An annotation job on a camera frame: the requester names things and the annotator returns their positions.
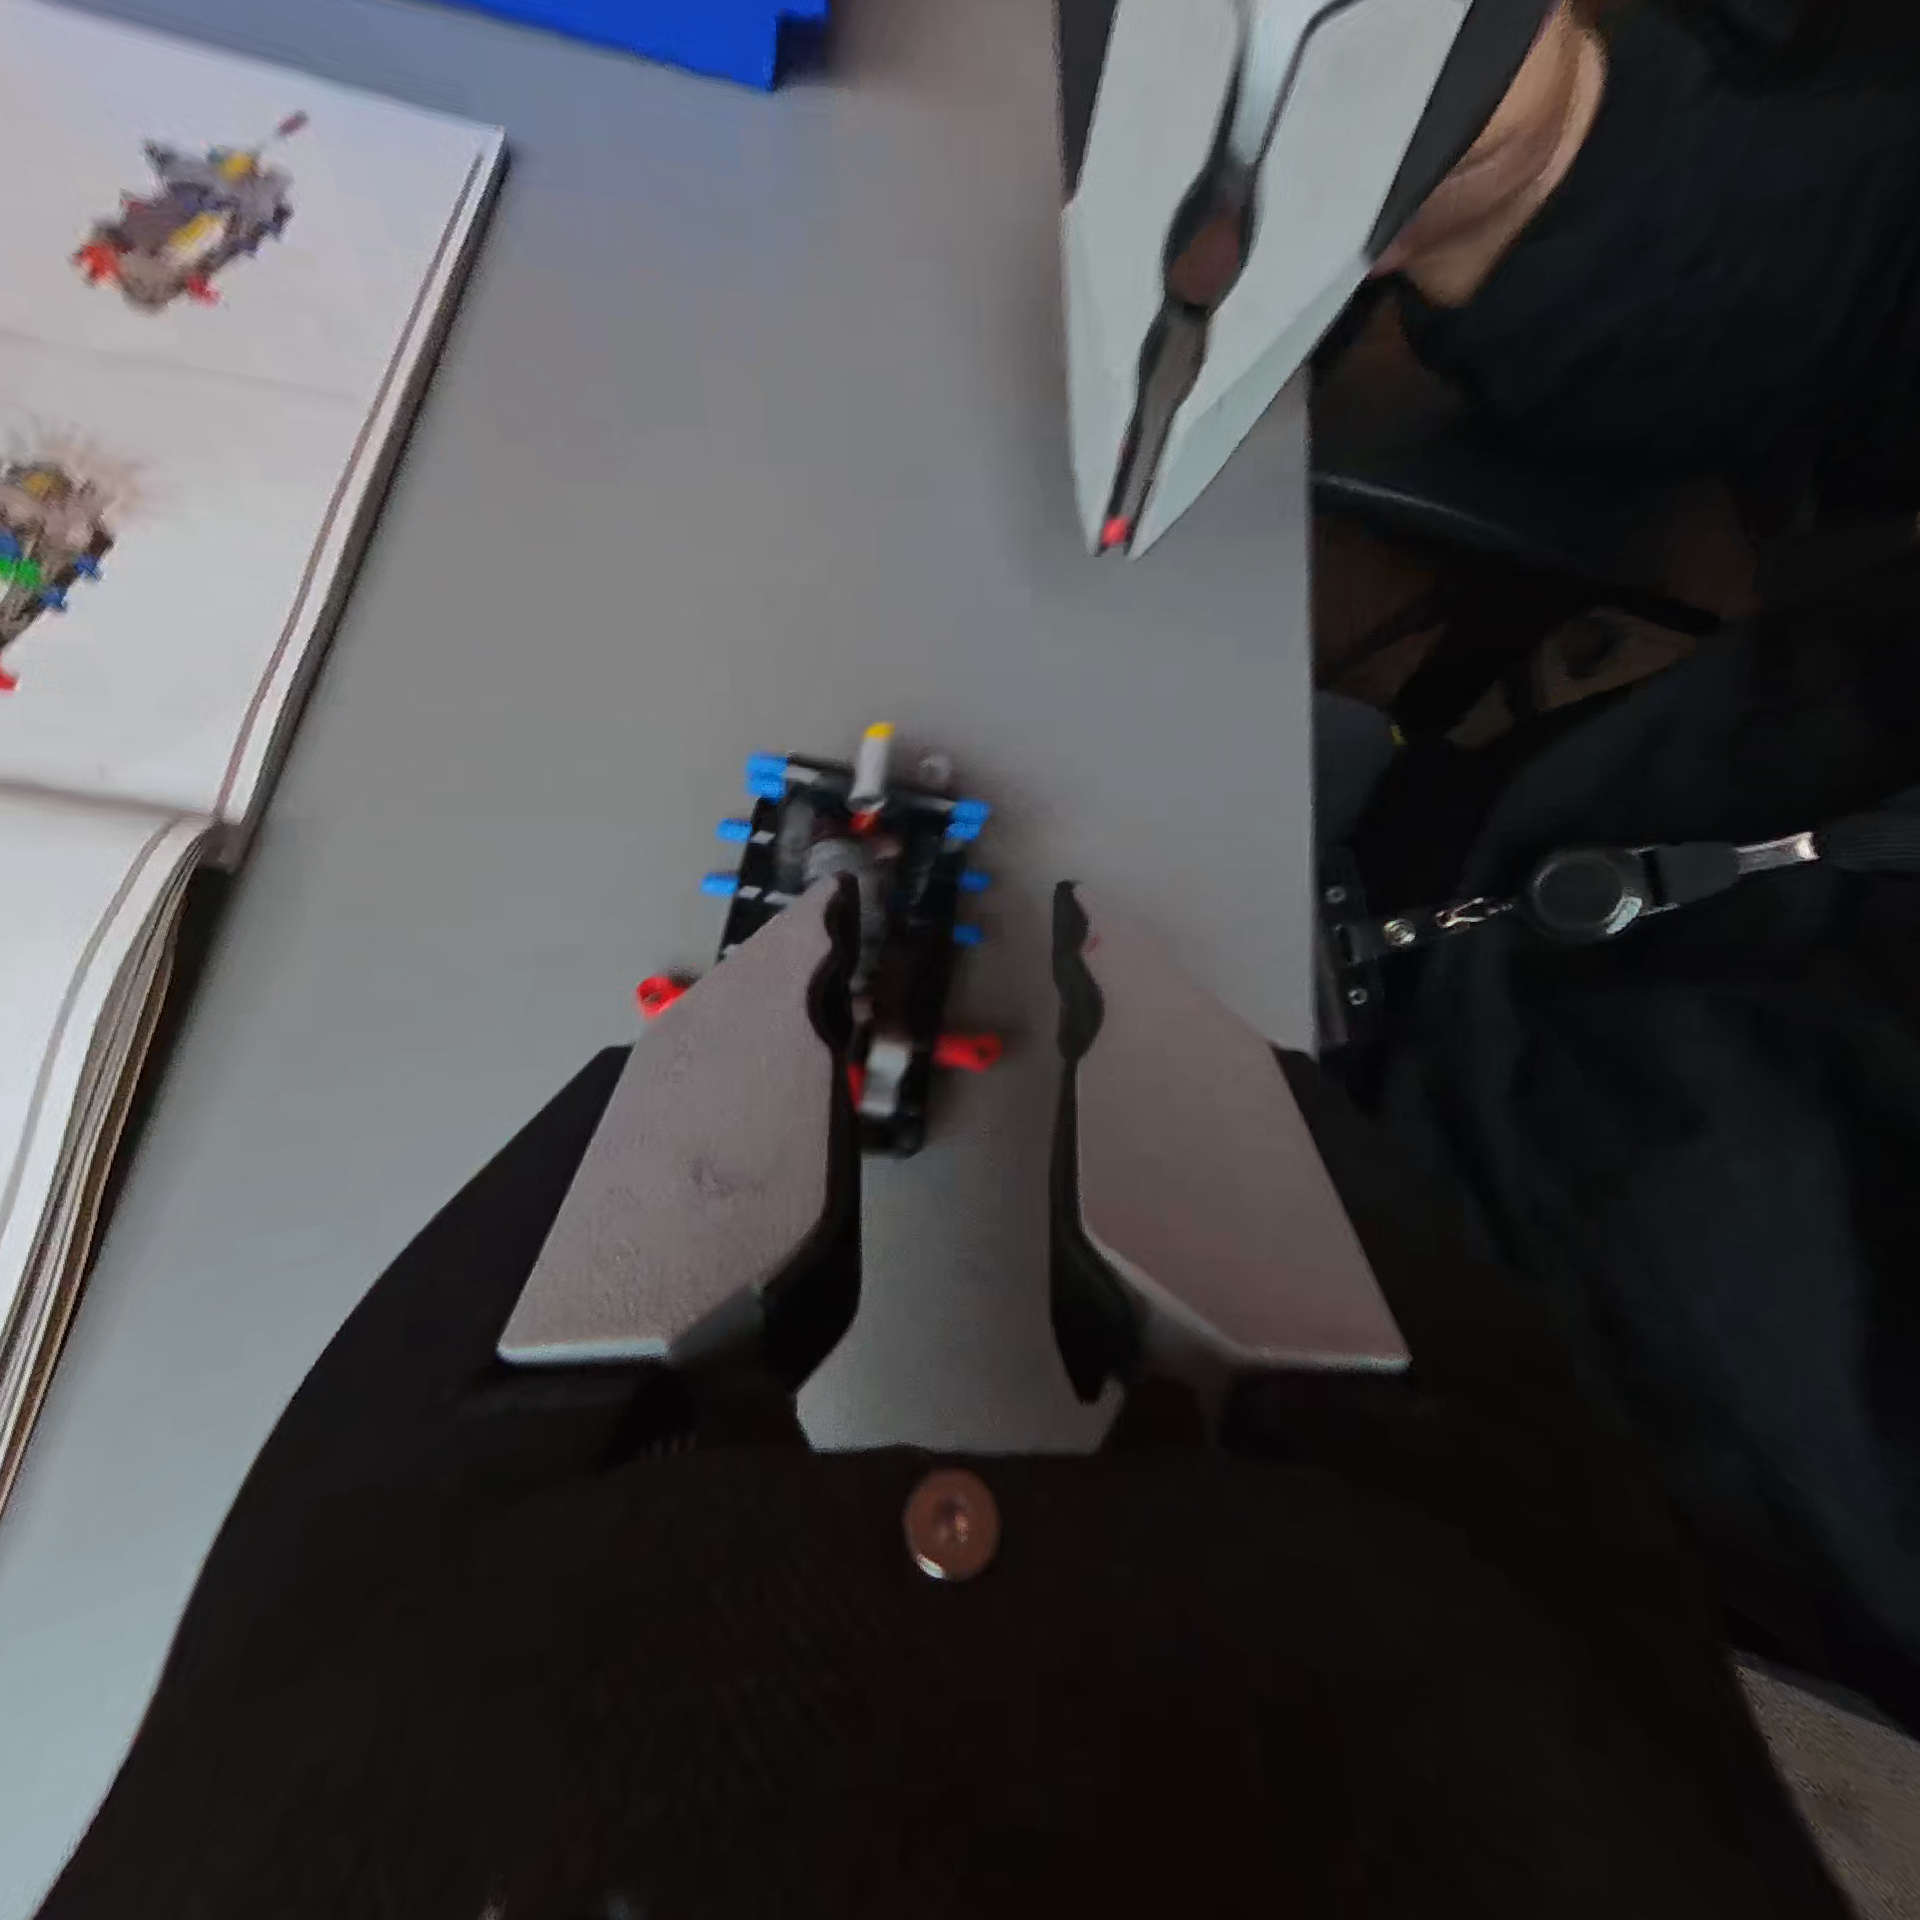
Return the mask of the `lego instruction booklet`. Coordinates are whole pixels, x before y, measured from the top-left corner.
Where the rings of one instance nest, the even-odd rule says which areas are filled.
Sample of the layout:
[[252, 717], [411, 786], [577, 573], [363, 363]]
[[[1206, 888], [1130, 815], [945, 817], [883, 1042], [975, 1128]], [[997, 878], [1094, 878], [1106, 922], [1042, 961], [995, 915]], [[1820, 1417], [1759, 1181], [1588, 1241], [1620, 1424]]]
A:
[[2, 7], [2, 1485], [194, 878], [245, 862], [502, 127]]

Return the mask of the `black lego frame assembly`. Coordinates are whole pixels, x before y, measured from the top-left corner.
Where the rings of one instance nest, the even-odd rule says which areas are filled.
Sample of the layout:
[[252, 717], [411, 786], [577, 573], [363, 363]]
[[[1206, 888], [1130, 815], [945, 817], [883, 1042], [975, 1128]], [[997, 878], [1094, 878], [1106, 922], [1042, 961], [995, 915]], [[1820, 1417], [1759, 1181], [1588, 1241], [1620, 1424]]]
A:
[[995, 1033], [949, 1023], [963, 947], [980, 939], [965, 914], [988, 875], [971, 862], [993, 809], [954, 792], [939, 753], [900, 759], [891, 723], [863, 727], [853, 759], [756, 751], [742, 767], [748, 813], [716, 837], [734, 866], [703, 878], [726, 907], [730, 955], [804, 890], [849, 878], [858, 903], [850, 976], [849, 1089], [863, 1150], [922, 1151], [941, 1071], [988, 1071]]

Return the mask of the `black chair frame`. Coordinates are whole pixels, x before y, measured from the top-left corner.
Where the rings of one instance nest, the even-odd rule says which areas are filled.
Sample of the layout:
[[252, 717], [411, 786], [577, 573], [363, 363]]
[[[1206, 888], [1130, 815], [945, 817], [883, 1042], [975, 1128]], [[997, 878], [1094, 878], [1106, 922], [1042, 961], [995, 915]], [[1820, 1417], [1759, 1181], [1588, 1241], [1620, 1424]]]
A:
[[1566, 475], [1469, 471], [1465, 477], [1313, 471], [1313, 504], [1433, 571], [1535, 576], [1668, 633], [1711, 633], [1727, 615], [1676, 573], [1683, 504], [1674, 495], [1607, 495]]

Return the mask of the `person's right hand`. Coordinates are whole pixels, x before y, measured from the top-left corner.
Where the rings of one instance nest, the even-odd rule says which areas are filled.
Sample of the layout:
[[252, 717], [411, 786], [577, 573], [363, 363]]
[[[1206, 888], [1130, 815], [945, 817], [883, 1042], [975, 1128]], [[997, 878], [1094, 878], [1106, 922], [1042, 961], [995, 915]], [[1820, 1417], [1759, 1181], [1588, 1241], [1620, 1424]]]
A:
[[1475, 144], [1379, 262], [1429, 304], [1463, 306], [1564, 183], [1598, 119], [1607, 55], [1571, 2], [1550, 7]]

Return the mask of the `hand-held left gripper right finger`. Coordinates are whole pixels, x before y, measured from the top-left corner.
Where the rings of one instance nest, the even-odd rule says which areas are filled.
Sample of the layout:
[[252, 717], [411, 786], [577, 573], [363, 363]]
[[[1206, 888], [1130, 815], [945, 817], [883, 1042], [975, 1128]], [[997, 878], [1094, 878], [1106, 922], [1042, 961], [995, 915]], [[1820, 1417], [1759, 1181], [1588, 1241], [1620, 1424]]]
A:
[[1061, 1089], [1047, 1306], [1076, 1398], [1172, 1378], [1380, 1375], [1410, 1345], [1276, 1043], [1139, 920], [1052, 897]]

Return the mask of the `black badge holder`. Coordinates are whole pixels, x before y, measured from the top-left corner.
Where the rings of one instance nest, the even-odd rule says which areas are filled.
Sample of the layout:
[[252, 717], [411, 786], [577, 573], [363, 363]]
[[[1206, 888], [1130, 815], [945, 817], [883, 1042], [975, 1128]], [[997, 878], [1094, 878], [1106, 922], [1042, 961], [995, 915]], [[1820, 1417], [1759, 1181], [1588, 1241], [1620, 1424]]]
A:
[[1375, 899], [1351, 845], [1317, 849], [1315, 1018], [1318, 1059], [1348, 1086], [1375, 1075], [1403, 997], [1375, 939]]

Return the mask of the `blue plastic bin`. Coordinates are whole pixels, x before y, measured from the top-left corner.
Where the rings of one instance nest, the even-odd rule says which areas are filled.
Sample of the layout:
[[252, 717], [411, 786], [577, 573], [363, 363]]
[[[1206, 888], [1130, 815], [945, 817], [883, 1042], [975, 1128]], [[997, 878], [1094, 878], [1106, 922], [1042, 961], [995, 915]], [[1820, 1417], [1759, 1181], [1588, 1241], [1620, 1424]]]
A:
[[809, 63], [831, 26], [831, 2], [446, 2], [475, 16], [775, 91]]

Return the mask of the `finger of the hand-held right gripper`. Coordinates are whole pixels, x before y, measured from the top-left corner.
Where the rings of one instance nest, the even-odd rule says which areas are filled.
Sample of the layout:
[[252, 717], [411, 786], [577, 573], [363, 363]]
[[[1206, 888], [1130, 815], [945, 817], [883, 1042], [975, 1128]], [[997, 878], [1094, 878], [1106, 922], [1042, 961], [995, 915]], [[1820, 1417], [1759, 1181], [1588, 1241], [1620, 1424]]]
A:
[[1121, 7], [1121, 550], [1209, 489], [1550, 5]]
[[[1247, 25], [1225, 2], [1053, 7], [1067, 447], [1098, 557], [1145, 550], [1183, 512], [1172, 473], [1217, 297], [1183, 297], [1172, 259], [1218, 209]], [[1132, 541], [1099, 552], [1113, 514]]]

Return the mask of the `black badge reel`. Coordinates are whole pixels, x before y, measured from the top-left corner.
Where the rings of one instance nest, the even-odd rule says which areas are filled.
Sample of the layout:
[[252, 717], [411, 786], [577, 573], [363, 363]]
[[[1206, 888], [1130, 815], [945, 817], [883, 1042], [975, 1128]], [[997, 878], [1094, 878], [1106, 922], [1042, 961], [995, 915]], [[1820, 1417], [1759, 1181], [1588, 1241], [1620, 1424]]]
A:
[[1516, 890], [1409, 907], [1356, 928], [1351, 943], [1403, 953], [1510, 920], [1550, 943], [1598, 946], [1725, 894], [1741, 875], [1741, 849], [1731, 843], [1557, 849]]

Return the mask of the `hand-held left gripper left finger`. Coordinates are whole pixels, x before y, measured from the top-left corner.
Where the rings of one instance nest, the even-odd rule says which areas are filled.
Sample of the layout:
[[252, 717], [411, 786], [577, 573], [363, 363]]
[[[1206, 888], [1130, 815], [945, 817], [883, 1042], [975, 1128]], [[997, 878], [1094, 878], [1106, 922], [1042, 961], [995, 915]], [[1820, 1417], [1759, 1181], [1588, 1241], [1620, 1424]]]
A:
[[620, 1066], [495, 1355], [745, 1369], [796, 1394], [850, 1329], [858, 885], [814, 882], [654, 1017]]

